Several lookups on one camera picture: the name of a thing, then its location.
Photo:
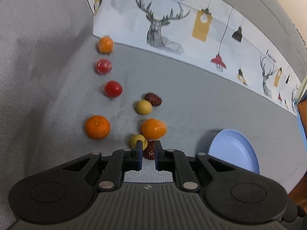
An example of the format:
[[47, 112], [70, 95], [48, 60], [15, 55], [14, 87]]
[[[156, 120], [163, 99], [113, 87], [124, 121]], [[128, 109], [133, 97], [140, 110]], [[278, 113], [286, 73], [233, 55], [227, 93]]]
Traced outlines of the orange large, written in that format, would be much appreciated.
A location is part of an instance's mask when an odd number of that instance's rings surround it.
[[145, 120], [142, 123], [140, 130], [145, 138], [151, 140], [160, 139], [168, 131], [165, 122], [154, 118]]

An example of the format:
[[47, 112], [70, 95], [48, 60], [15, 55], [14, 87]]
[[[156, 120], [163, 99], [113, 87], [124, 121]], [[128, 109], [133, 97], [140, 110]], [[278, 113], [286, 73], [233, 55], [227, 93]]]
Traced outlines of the bare orange mandarin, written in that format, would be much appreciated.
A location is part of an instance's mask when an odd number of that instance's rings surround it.
[[102, 140], [109, 135], [111, 125], [105, 117], [95, 115], [86, 120], [84, 131], [90, 139]]

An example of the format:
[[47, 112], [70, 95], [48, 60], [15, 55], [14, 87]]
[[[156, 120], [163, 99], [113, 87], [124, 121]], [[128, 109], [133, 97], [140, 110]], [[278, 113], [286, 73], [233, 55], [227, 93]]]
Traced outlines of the dark red date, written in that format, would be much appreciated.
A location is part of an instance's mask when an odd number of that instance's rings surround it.
[[162, 99], [158, 95], [151, 92], [145, 94], [144, 99], [147, 100], [152, 106], [160, 106], [162, 104]]

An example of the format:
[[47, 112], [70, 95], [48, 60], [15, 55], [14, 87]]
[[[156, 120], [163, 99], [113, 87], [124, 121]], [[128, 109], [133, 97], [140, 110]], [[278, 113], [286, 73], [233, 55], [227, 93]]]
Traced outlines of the red cherry tomato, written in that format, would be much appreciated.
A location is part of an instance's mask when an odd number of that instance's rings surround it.
[[123, 88], [117, 81], [109, 81], [104, 87], [104, 93], [109, 98], [117, 98], [122, 94]]

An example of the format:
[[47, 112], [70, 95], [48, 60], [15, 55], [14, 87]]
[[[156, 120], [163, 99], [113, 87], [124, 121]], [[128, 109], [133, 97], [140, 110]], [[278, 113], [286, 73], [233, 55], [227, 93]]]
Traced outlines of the red fruit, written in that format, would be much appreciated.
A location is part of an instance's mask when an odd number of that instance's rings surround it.
[[99, 59], [95, 63], [95, 70], [99, 75], [108, 74], [112, 69], [112, 63], [108, 59]]

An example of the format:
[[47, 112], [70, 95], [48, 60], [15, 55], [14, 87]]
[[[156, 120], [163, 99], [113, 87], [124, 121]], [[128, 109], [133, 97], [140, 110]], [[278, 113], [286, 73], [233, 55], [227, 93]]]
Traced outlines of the small orange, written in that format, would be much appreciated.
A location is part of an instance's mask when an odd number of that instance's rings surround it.
[[102, 54], [110, 54], [113, 51], [114, 48], [114, 42], [111, 37], [104, 36], [99, 39], [97, 42], [97, 49], [99, 53]]

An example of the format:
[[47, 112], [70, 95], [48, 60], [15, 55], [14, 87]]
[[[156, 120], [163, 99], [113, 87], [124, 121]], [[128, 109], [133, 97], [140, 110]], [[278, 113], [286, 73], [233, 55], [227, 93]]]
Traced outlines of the light blue plate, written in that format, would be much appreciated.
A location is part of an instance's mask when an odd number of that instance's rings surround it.
[[249, 140], [239, 131], [225, 129], [211, 142], [208, 154], [248, 171], [260, 174], [256, 152]]

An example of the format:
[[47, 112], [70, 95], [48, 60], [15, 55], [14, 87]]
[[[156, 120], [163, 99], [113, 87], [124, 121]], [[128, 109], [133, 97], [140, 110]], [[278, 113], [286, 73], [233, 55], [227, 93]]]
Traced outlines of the white deer print cloth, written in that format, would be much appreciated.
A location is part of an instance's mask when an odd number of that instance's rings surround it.
[[286, 55], [223, 0], [88, 0], [93, 33], [241, 84], [295, 114], [301, 84]]

